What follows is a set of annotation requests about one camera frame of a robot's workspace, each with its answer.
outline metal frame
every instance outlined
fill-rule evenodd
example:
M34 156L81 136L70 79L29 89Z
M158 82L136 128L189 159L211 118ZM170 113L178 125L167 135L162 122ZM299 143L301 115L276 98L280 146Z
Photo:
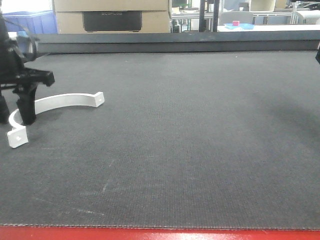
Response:
M42 54L315 51L320 31L40 34L37 37Z
M69 106L97 108L104 102L103 92L97 92L96 94L67 93L49 96L35 101L35 114ZM7 133L9 145L14 149L29 142L26 126L21 125L22 119L18 113L19 109L11 113L9 123L12 126L12 130Z

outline black mat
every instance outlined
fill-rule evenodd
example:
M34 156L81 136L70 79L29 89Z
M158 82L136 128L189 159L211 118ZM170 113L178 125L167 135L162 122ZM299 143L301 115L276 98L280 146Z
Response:
M0 126L0 225L320 229L315 52L53 55L37 98L99 108ZM6 92L11 110L16 96Z

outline blue tray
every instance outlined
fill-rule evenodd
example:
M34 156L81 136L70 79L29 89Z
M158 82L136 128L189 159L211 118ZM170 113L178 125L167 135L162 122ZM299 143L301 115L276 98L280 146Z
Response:
M233 26L232 23L226 23L224 25L227 29L236 29L236 28L242 28L242 29L254 29L255 25L249 24L249 23L240 23L239 26Z

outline black cable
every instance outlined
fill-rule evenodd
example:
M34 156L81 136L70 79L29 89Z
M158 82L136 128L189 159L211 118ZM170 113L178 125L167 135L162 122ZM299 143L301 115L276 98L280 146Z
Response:
M37 53L38 53L38 47L37 47L36 41L37 41L38 39L35 38L35 37L33 36L33 34L32 34L26 27L24 27L24 26L22 26L22 25L20 25L20 24L18 24L18 23L15 23L15 22L13 22L13 21L7 20L7 19L5 19L4 17L2 17L2 19L3 19L5 22L7 22L7 23L10 23L10 24L13 24L13 25L16 25L16 26L22 28L22 29L26 32L28 38L29 38L30 41L31 41L32 54L30 54L30 53L25 53L24 56L25 56L27 62L36 60L36 59L37 59Z

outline red table edge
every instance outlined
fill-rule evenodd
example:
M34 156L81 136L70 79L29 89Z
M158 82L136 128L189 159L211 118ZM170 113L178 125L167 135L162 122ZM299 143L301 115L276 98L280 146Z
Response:
M320 240L320 230L0 226L0 240Z

